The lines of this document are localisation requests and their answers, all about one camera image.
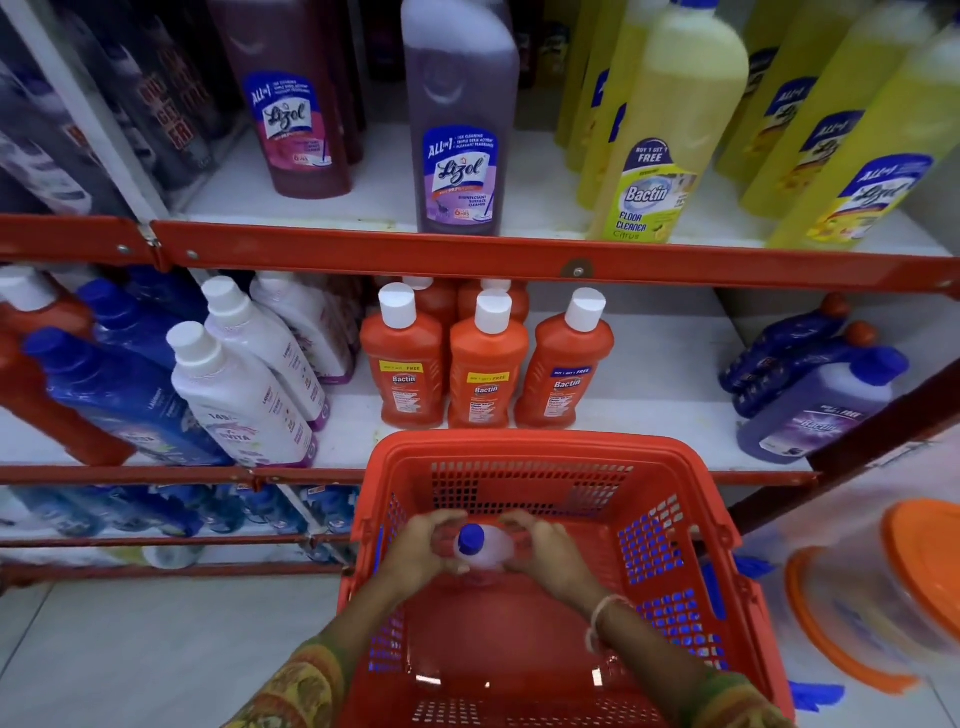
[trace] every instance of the blue bottle label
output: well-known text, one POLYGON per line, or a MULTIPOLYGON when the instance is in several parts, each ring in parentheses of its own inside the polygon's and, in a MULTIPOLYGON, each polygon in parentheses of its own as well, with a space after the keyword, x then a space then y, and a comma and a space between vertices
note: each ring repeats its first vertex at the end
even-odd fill
POLYGON ((467 126, 437 127, 423 135, 426 216, 445 225, 493 220, 496 135, 467 126))

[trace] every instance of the orange lid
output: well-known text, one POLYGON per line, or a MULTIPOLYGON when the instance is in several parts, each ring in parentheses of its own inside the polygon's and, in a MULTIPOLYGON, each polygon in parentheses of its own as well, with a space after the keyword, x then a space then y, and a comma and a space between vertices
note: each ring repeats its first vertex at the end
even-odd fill
POLYGON ((887 509, 880 534, 900 583, 960 642, 960 505, 906 500, 887 509))

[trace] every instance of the white bottle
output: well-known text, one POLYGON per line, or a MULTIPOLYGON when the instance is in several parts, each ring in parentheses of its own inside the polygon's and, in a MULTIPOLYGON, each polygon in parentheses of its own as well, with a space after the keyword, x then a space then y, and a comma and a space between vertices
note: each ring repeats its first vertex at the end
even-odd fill
POLYGON ((174 389, 194 416, 245 468, 306 468, 317 440, 266 364, 224 347, 195 321, 167 333, 177 356, 174 389))
POLYGON ((453 548, 458 559, 477 570, 500 570, 503 562, 514 558, 514 540, 495 525, 468 523, 453 548))
POLYGON ((206 330, 229 348, 256 356, 270 367, 310 429, 320 432, 330 417, 330 404, 287 325, 251 301, 227 276, 208 280, 201 290, 209 303, 206 330))
POLYGON ((293 273, 259 271, 250 285, 254 301, 269 308, 293 331, 321 384, 347 384, 356 358, 329 298, 293 273))

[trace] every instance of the yellow floor cleaner bottle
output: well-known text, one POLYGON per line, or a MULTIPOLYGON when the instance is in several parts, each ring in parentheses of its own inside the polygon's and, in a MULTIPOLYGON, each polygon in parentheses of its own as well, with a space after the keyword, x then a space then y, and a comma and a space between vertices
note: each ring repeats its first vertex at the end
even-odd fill
POLYGON ((960 144, 960 13, 911 54, 768 248, 849 250, 960 144))
POLYGON ((668 3, 669 0, 629 0, 627 3, 610 64, 610 77, 597 110, 595 128, 589 137, 587 158, 577 189, 577 202, 584 209, 593 209, 596 205, 613 143, 627 113, 627 101, 634 88, 636 70, 643 58, 650 27, 668 3))
POLYGON ((743 41, 718 0, 671 0, 647 39, 588 237, 664 243, 707 169, 743 89, 743 41))
POLYGON ((780 219, 852 133, 866 108, 937 24, 925 0, 884 0, 854 23, 740 205, 780 219))
POLYGON ((717 161, 744 187, 793 121, 856 19, 874 0, 804 0, 763 82, 717 161))
POLYGON ((613 46, 620 32, 623 13, 627 9, 627 0, 586 0, 600 5, 600 17, 593 31, 593 45, 590 49, 590 63, 587 64, 587 76, 580 89, 577 102, 577 115, 573 118, 573 133, 566 147, 566 166, 574 172, 584 168, 587 158, 587 145, 593 127, 596 125, 597 111, 603 101, 604 88, 610 76, 610 63, 613 60, 613 46))

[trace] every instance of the red shopping basket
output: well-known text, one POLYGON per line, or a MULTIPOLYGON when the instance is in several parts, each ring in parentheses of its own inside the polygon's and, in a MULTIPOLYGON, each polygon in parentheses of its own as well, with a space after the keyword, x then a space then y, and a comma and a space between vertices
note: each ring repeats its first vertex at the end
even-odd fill
MULTIPOLYGON (((659 437, 597 432, 403 432, 373 451, 340 608, 417 513, 463 508, 493 522, 516 508, 561 522, 593 572, 670 642, 745 674, 791 719, 790 690, 760 588, 736 573, 740 536, 703 461, 659 437), (713 611, 695 542, 715 566, 713 611)), ((587 626, 528 577, 441 576, 400 607, 357 669, 344 728, 665 725, 587 626)))

